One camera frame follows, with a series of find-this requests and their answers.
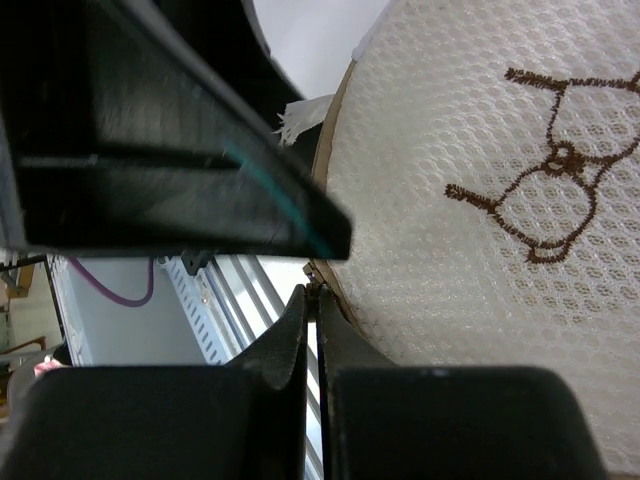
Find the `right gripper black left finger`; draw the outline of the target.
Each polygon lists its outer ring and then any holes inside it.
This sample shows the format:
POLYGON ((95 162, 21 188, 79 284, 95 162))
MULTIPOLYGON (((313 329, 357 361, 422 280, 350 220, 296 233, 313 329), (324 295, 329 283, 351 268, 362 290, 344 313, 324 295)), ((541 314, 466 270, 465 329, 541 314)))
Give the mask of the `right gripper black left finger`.
POLYGON ((223 366, 66 367, 27 390, 1 438, 5 479, 300 479, 308 308, 223 366))

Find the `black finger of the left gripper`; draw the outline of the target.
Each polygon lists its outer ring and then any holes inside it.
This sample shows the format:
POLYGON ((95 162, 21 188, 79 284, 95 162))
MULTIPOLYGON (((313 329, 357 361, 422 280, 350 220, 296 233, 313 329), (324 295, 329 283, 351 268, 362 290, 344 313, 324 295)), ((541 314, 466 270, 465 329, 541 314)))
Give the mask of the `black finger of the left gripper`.
POLYGON ((5 1, 1 244, 344 260, 311 146, 276 135, 298 98, 250 1, 5 1))

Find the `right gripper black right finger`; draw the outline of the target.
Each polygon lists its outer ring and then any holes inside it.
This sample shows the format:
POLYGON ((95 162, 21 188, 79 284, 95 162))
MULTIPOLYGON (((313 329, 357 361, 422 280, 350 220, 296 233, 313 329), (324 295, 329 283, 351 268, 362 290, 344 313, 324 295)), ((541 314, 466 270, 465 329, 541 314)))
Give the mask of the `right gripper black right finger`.
POLYGON ((402 367, 318 292, 328 479, 603 479, 568 385, 533 366, 402 367))

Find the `beige round mesh laundry bag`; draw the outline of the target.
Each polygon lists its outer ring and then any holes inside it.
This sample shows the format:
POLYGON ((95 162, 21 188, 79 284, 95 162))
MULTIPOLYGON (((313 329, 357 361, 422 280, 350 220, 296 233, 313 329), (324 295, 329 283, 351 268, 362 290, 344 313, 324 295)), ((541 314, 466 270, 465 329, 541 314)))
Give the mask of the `beige round mesh laundry bag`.
POLYGON ((352 215, 321 277, 404 364, 533 364, 639 472, 639 5, 391 1, 325 116, 313 174, 352 215))

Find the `aluminium front rail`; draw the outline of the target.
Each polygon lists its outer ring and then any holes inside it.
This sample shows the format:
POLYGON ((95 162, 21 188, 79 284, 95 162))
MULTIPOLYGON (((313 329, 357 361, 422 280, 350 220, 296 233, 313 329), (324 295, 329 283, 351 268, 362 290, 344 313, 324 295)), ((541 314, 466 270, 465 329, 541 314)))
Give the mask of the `aluminium front rail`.
MULTIPOLYGON (((284 312, 294 288, 307 283, 300 260, 221 255, 203 269, 202 280, 218 315, 242 350, 269 329, 284 312)), ((322 479, 323 460, 316 349, 307 349, 306 479, 322 479)))

